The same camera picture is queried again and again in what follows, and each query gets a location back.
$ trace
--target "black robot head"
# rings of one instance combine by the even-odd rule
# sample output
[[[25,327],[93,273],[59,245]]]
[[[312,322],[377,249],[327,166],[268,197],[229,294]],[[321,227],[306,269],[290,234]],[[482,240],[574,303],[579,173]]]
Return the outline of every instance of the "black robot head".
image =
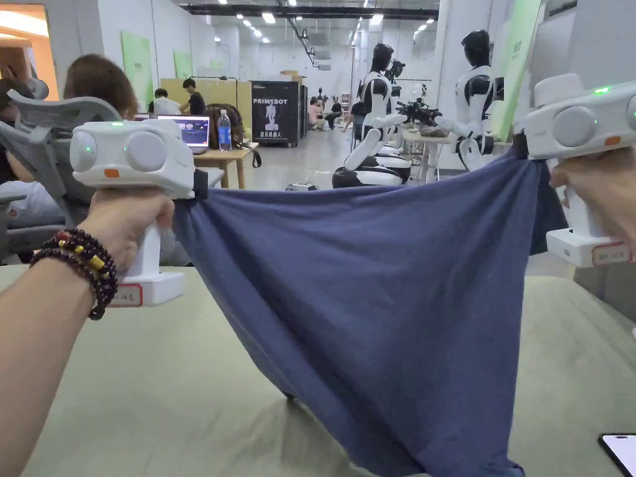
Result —
[[[486,30],[475,30],[462,40],[466,59],[475,68],[490,64],[490,35]]]
[[[391,63],[391,55],[393,55],[393,48],[384,43],[378,43],[373,49],[373,63],[371,64],[371,71],[386,71]]]

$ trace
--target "desk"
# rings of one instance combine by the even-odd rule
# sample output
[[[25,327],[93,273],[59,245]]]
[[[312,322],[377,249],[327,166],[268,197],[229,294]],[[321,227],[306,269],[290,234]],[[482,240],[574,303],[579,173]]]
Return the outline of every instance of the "desk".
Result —
[[[0,267],[0,290],[26,269]],[[22,477],[368,477],[256,369],[197,271],[178,270],[184,296],[86,323]],[[527,475],[621,477],[596,443],[636,428],[619,318],[571,280],[526,278],[510,457]]]
[[[250,142],[249,147],[256,149],[258,147],[257,142]],[[239,189],[245,188],[245,172],[243,170],[243,159],[250,154],[250,149],[233,149],[229,153],[224,153],[218,149],[210,149],[203,154],[195,156],[195,166],[197,167],[218,167],[224,174],[221,178],[221,187],[224,189],[230,188],[230,180],[228,177],[229,164],[236,161],[238,185]]]

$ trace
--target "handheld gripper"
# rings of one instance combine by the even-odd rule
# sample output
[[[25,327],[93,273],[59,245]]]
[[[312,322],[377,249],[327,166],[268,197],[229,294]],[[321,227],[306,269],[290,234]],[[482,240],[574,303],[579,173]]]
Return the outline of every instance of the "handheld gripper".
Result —
[[[537,107],[525,120],[533,160],[592,155],[636,144],[636,81],[584,90],[577,74],[535,87]],[[629,247],[608,237],[585,202],[567,188],[571,228],[548,232],[548,250],[581,268],[634,261]]]
[[[163,189],[172,199],[194,198],[192,151],[174,121],[86,123],[73,130],[73,177],[95,188]],[[146,229],[113,306],[154,306],[183,294],[183,273],[160,273],[161,231]]]

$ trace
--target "sign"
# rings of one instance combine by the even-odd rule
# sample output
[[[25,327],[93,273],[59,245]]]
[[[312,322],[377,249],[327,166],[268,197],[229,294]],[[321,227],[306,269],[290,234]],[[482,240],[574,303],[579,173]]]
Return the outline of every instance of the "sign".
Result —
[[[123,70],[132,85],[140,110],[145,111],[155,98],[150,57],[150,40],[128,31],[121,32]]]
[[[190,53],[174,50],[175,78],[179,78],[180,80],[188,79],[194,76],[192,71],[192,57],[190,56]]]
[[[540,7],[541,0],[515,3],[504,59],[504,100],[495,102],[491,119],[492,132],[502,141],[510,136]]]
[[[252,137],[256,142],[297,144],[299,83],[252,82]]]
[[[144,290],[141,285],[119,285],[110,306],[114,308],[121,307],[140,307],[144,304]]]

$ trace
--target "hand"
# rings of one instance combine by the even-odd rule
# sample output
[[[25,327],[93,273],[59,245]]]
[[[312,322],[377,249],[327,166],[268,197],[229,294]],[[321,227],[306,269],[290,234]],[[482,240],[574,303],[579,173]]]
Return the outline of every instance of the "hand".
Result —
[[[636,250],[636,155],[633,148],[571,158],[552,170],[552,187],[570,186],[598,224]]]
[[[137,255],[144,230],[155,221],[160,228],[170,228],[173,214],[174,202],[157,189],[98,190],[79,228],[99,240],[123,272]]]

